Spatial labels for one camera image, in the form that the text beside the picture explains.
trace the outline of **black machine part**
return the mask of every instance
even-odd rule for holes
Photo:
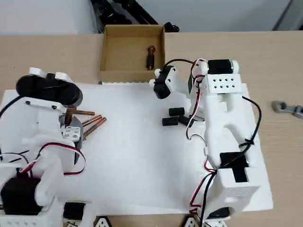
[[[180,115],[184,115],[184,114],[185,114],[185,110],[183,107],[169,109],[170,116],[180,116]]]
[[[232,74],[233,66],[229,59],[209,60],[208,74]]]
[[[178,117],[162,118],[162,125],[163,126],[178,125]]]
[[[190,118],[189,118],[189,117],[186,117],[186,116],[184,116],[184,115],[180,115],[180,116],[178,117],[178,121],[179,121],[181,124],[185,125],[185,126],[188,125],[189,120],[190,120]],[[193,119],[193,120],[191,121],[190,125],[189,125],[190,128],[191,128],[191,126],[193,126],[194,122],[195,122],[195,120]]]
[[[223,169],[231,168],[233,172],[233,176],[235,178],[235,182],[247,182],[247,177],[245,173],[245,168],[249,167],[245,155],[237,158],[239,156],[239,152],[226,152],[221,153],[221,166],[229,163],[228,165],[222,167]]]
[[[36,187],[40,179],[11,178],[1,190],[3,210],[8,215],[37,215],[42,207],[35,200]]]
[[[64,206],[63,217],[70,220],[82,220],[85,203],[67,202]]]
[[[52,73],[46,78],[23,76],[18,80],[16,90],[20,96],[58,102],[67,108],[79,106],[83,99],[81,90],[73,83],[54,77]]]
[[[162,69],[158,78],[155,79],[153,91],[159,99],[167,98],[170,95],[170,90],[165,84],[165,80],[173,66],[167,66]]]

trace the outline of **mounting hole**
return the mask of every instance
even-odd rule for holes
[[[284,110],[287,107],[286,103],[284,103],[284,102],[281,102],[280,105],[281,105],[281,110]]]

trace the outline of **copper pipe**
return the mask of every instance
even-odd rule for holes
[[[81,115],[91,115],[94,116],[95,112],[93,111],[83,111],[83,110],[75,110],[73,114],[81,114]]]
[[[101,118],[101,120],[99,120],[96,124],[94,124],[91,128],[87,129],[87,131],[83,133],[83,138],[86,140],[86,137],[89,136],[98,127],[100,127],[106,120],[106,117]]]
[[[82,123],[82,126],[83,126],[83,127],[88,126],[89,124],[92,124],[93,122],[95,122],[95,121],[97,121],[97,120],[99,120],[99,119],[101,119],[101,118],[102,118],[101,115],[97,115],[97,116],[95,116],[95,117],[93,117],[93,118],[91,118],[91,119],[89,119],[89,120],[83,122],[83,123]]]

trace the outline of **white wall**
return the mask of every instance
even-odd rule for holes
[[[289,0],[137,0],[159,24],[183,32],[272,30]]]
[[[0,35],[96,32],[90,0],[0,0]]]

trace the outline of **copper rod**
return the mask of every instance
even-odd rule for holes
[[[95,121],[97,121],[97,120],[99,120],[99,119],[101,119],[101,118],[102,118],[101,115],[97,115],[97,116],[95,116],[95,117],[93,117],[93,118],[91,118],[91,119],[89,119],[89,120],[83,122],[83,123],[82,123],[82,126],[83,126],[83,127],[88,126],[89,124],[92,124],[93,122],[95,122]]]
[[[83,111],[83,110],[75,110],[73,114],[81,114],[81,115],[91,115],[94,116],[95,112],[93,111]]]
[[[65,126],[70,125],[71,119],[72,119],[72,114],[76,110],[76,108],[68,108],[65,114],[65,119],[64,119],[64,124]]]
[[[83,133],[83,138],[86,140],[86,137],[88,135],[90,135],[98,127],[100,127],[106,120],[107,120],[106,117],[101,118],[101,120],[99,120],[96,124],[94,124],[92,127],[90,127],[89,129],[87,129],[87,131],[85,131]]]

